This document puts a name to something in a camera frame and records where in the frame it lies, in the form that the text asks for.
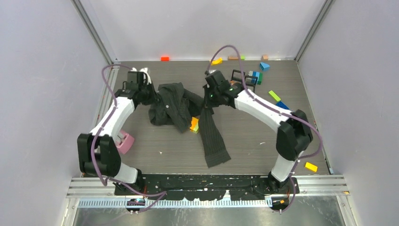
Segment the black pinstriped shirt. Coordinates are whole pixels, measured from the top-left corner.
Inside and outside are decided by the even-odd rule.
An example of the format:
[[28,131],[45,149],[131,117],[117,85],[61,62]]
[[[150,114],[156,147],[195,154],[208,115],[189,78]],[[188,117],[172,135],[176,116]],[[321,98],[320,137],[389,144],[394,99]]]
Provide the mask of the black pinstriped shirt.
[[174,125],[184,133],[192,126],[193,117],[197,117],[207,166],[211,168],[231,159],[213,120],[212,109],[204,107],[204,98],[185,89],[182,83],[160,84],[157,97],[148,111],[151,124]]

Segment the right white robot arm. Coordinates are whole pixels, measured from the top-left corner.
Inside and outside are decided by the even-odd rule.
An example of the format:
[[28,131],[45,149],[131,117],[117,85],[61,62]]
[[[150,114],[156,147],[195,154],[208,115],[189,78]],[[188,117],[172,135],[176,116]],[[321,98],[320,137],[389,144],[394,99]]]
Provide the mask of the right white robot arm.
[[236,82],[230,83],[219,70],[207,71],[204,86],[205,106],[230,106],[246,112],[273,129],[278,157],[266,179],[267,188],[281,193],[287,188],[296,161],[313,140],[306,114],[278,107]]

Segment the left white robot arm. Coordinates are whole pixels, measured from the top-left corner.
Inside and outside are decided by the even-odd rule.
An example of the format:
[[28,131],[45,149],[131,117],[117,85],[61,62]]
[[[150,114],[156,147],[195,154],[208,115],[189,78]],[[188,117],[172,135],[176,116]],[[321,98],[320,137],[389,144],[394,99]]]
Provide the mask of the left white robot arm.
[[101,121],[88,134],[78,136],[79,167],[87,175],[100,172],[102,176],[125,182],[126,189],[138,195],[144,190],[141,171],[122,163],[120,157],[120,151],[127,151],[132,145],[131,136],[122,131],[122,126],[138,105],[156,102],[157,93],[149,69],[132,68],[114,97]]

